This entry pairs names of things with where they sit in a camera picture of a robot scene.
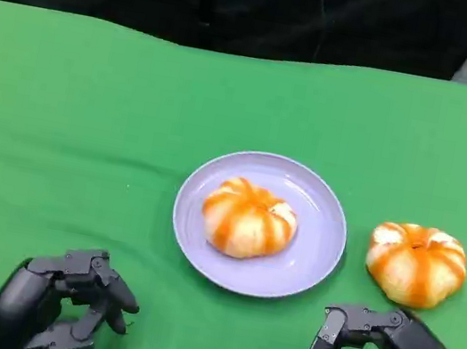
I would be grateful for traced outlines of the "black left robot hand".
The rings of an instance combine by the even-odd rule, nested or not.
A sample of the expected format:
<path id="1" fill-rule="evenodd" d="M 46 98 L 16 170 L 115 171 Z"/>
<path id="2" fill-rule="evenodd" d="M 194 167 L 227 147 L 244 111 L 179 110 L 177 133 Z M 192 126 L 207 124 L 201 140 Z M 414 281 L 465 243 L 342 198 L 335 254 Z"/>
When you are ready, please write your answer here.
<path id="1" fill-rule="evenodd" d="M 105 322 L 126 334 L 123 313 L 139 312 L 106 250 L 27 258 L 0 288 L 0 349 L 94 349 Z"/>

